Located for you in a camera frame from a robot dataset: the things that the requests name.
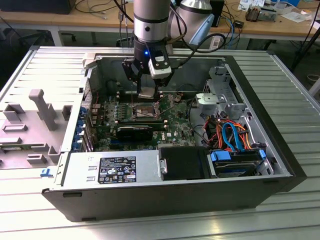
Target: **floor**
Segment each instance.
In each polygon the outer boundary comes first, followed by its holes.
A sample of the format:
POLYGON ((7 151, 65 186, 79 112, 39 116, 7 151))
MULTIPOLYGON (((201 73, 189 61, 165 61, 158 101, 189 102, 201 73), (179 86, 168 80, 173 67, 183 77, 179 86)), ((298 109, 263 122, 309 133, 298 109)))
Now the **floor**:
MULTIPOLYGON (((21 59, 24 57, 28 51, 29 46, 35 43, 36 38, 30 38, 23 43, 23 46, 19 43, 19 36, 26 36, 29 34, 36 33, 35 30, 24 30, 17 29, 16 32, 10 29, 6 29, 4 34, 6 35, 6 40, 0 40, 0 87, 6 84, 7 80, 13 73, 13 71, 18 66, 21 59)), ((72 41, 71 36, 63 36, 65 46, 78 46, 87 47, 93 46, 91 33, 90 32, 74 32, 76 36, 76 41, 72 41)), ((118 33, 103 33, 97 32, 96 39, 98 47, 115 47, 116 40, 119 39, 118 33)), ((245 50, 248 45, 248 39, 241 38, 237 46, 238 50, 245 50)), ((37 45, 53 46, 53 43, 49 41, 40 40, 37 45)), ((287 67, 292 63, 295 56, 295 51, 297 51, 299 42, 289 42, 284 40, 278 40, 276 43, 272 43, 268 50, 274 52, 287 67)), ((262 41, 256 39, 250 45, 250 49, 259 50, 262 47, 262 41)), ((230 49, 236 49, 236 45, 232 46, 230 49)), ((317 50, 320 49, 313 46, 309 51, 308 55, 301 61, 301 63, 296 68, 294 75, 299 79, 299 81, 309 89, 312 86, 312 82, 307 80, 307 75, 320 75, 319 68, 319 57, 320 53, 317 50)))

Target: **warning label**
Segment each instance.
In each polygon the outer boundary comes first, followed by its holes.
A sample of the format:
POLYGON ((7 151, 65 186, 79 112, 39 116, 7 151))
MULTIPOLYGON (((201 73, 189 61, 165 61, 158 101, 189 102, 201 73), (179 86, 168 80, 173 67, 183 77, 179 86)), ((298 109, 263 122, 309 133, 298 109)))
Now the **warning label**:
POLYGON ((133 183, 137 181, 136 157, 103 157, 100 159, 100 184, 133 183))

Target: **motherboard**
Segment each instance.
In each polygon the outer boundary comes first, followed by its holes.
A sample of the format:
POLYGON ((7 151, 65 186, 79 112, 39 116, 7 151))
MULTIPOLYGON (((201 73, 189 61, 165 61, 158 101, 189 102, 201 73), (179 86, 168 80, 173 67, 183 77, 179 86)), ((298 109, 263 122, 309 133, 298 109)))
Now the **motherboard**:
POLYGON ((131 94, 97 96, 90 113, 94 151, 194 146, 187 102, 176 93, 156 99, 143 99, 131 94))

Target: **wooden workbench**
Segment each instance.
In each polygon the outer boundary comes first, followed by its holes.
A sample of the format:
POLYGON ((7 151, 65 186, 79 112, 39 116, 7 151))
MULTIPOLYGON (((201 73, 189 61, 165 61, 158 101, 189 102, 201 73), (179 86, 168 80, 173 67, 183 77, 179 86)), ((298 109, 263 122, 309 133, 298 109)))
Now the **wooden workbench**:
MULTIPOLYGON (((241 33, 242 38, 251 39, 275 39, 275 40, 296 40, 302 41, 310 29, 310 21, 300 23, 293 22, 284 17, 277 16, 275 22, 249 22, 245 19, 245 12, 237 10, 239 0, 227 0, 226 3, 231 14, 236 20, 244 22, 244 28, 241 33)), ((107 0, 90 0, 90 6, 107 3, 107 0)), ((312 8, 315 11, 318 2, 301 2, 299 8, 312 8)), ((100 11, 115 6, 111 1, 109 4, 97 6, 94 9, 100 11)), ((78 5, 82 11, 88 11, 87 2, 84 1, 78 5)), ((126 11, 129 16, 133 16, 133 3, 126 5, 126 11)), ((102 19, 90 13, 79 12, 73 9, 69 15, 51 14, 51 13, 31 13, 31 12, 1 12, 0 16, 4 18, 13 28, 17 29, 39 29, 51 31, 56 46, 62 46, 60 31, 86 31, 86 32, 118 32, 118 8, 112 8, 106 11, 106 19, 102 19)), ((0 21, 0 28, 5 28, 6 24, 0 21)), ((128 27, 133 28, 133 24, 128 21, 128 27)), ((212 27, 211 32, 227 34, 230 31, 226 21, 221 19, 218 27, 212 27)))

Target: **computer case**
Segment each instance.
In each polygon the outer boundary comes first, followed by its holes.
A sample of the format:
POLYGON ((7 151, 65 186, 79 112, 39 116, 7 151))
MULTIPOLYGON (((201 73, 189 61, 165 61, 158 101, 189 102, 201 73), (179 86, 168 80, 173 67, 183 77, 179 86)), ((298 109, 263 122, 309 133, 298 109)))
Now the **computer case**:
POLYGON ((0 0, 3 12, 69 14, 76 0, 0 0))
POLYGON ((212 7, 212 14, 214 15, 214 20, 212 27, 216 28, 219 25, 222 10, 224 8, 225 0, 211 0, 210 5, 212 7))

